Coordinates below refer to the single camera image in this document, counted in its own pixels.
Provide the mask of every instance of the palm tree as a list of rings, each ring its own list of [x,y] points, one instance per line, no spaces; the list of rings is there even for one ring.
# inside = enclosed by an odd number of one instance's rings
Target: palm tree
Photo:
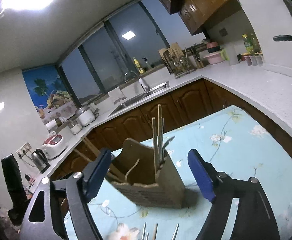
[[[46,81],[44,79],[37,78],[34,80],[34,82],[37,87],[35,87],[33,90],[37,93],[37,95],[40,97],[43,95],[49,97],[49,95],[47,94],[48,87],[46,85]]]
[[[64,89],[64,86],[63,84],[58,81],[58,79],[53,83],[54,87],[56,90],[63,90]]]

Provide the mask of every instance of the yellow bottle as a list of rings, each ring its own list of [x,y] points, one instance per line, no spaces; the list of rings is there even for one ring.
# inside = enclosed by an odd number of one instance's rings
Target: yellow bottle
[[[140,73],[140,74],[144,73],[144,70],[143,70],[143,68],[140,66],[138,60],[136,60],[134,57],[133,57],[133,59],[134,59],[134,63],[135,63],[135,65],[136,65],[136,67],[137,67],[139,73]]]

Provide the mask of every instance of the wall poster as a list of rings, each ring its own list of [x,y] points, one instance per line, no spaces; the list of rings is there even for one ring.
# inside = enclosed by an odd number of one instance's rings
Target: wall poster
[[[44,124],[62,116],[66,119],[77,110],[53,65],[23,71],[26,87]]]

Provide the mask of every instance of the pink bowl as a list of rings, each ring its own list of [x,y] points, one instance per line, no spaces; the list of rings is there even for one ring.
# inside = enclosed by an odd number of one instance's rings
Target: pink bowl
[[[207,49],[211,49],[211,48],[217,47],[217,46],[218,46],[217,42],[207,43]]]
[[[225,61],[221,57],[221,52],[220,51],[216,51],[216,52],[210,53],[210,54],[204,56],[204,58],[208,60],[210,65],[217,64],[217,63]]]

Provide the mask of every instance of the table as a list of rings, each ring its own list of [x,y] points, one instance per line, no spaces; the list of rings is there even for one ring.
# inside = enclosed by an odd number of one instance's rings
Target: table
[[[244,110],[230,106],[217,113],[164,134],[164,141],[176,138],[166,148],[185,184],[185,204],[180,210],[136,206],[104,180],[89,210],[104,239],[119,223],[152,236],[158,223],[157,239],[171,239],[179,223],[177,240],[195,239],[204,224],[211,204],[201,195],[187,163],[190,149],[196,149],[217,171],[233,179],[257,177],[268,197],[281,239],[292,235],[292,159],[277,141]],[[142,142],[152,146],[152,139]],[[120,150],[113,154],[118,156]],[[236,217],[238,199],[233,199],[222,239],[229,239]],[[76,234],[69,213],[64,220],[70,240]]]

